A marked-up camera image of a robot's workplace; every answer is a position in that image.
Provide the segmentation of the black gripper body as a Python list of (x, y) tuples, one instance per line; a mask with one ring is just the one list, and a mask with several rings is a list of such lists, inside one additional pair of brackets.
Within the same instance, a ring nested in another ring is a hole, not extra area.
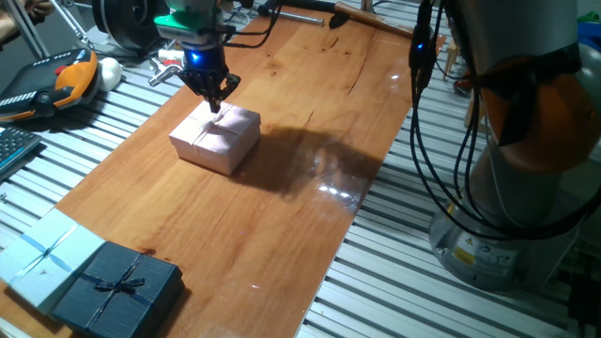
[(193, 76), (212, 75), (223, 81), (226, 77), (226, 63), (222, 45), (214, 45), (204, 50), (184, 49), (183, 71), (180, 79), (187, 81)]

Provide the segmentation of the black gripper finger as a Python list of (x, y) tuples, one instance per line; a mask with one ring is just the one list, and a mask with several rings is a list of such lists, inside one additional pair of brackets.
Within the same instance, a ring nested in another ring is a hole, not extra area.
[(179, 78), (193, 93), (204, 98), (211, 112), (219, 111), (219, 85), (212, 71), (185, 69)]
[(217, 96), (214, 102), (214, 112), (219, 113), (221, 110), (221, 102), (227, 99), (239, 86), (241, 78), (232, 73), (225, 76), (224, 87), (219, 86)]

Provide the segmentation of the person's left hand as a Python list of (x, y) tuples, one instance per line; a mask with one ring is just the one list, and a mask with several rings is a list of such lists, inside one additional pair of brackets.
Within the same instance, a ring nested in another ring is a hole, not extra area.
[(54, 13), (54, 5), (49, 0), (26, 0), (24, 7), (32, 19), (44, 19)]

